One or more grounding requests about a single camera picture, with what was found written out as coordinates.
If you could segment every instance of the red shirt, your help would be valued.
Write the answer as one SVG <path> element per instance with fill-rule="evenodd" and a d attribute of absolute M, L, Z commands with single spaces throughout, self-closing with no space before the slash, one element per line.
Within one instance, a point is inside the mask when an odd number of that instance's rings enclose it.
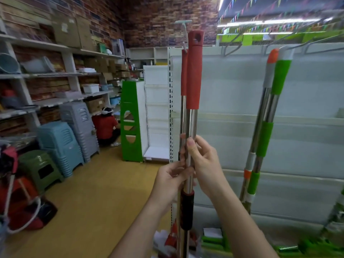
<path fill-rule="evenodd" d="M 118 125 L 117 120 L 114 116 L 102 117 L 102 116 L 93 116 L 93 124 L 97 130 L 98 139 L 108 139 L 112 137 L 112 131 L 114 126 Z"/>

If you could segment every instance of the black pants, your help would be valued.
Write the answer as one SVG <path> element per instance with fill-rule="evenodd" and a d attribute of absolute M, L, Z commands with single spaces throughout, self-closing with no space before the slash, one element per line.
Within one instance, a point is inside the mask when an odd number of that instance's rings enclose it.
<path fill-rule="evenodd" d="M 99 146 L 106 147 L 114 143 L 116 139 L 121 135 L 121 129 L 115 129 L 112 132 L 112 137 L 107 139 L 98 139 Z"/>

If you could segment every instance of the black foam grip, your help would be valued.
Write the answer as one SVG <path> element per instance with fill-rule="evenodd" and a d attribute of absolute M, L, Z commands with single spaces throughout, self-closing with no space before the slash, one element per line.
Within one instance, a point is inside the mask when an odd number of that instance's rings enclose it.
<path fill-rule="evenodd" d="M 180 194 L 180 227 L 184 231 L 189 231 L 192 228 L 194 196 L 194 191 L 192 191 L 192 193 L 188 195 L 184 192 L 184 190 L 182 190 Z"/>

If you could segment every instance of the floor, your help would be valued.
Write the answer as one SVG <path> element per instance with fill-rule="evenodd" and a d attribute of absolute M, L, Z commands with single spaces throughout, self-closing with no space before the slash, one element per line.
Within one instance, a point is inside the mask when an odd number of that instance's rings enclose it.
<path fill-rule="evenodd" d="M 11 258 L 107 257 L 140 212 L 161 164 L 121 160 L 121 148 L 105 148 L 46 197 L 58 208 L 43 229 L 7 239 Z M 160 221 L 169 230 L 171 214 Z"/>

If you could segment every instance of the dark green stool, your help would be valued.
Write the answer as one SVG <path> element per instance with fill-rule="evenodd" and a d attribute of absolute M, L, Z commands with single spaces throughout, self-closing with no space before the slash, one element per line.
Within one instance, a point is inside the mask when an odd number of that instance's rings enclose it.
<path fill-rule="evenodd" d="M 43 150 L 32 150 L 19 156 L 19 168 L 32 178 L 40 195 L 56 180 L 64 181 L 54 161 Z"/>

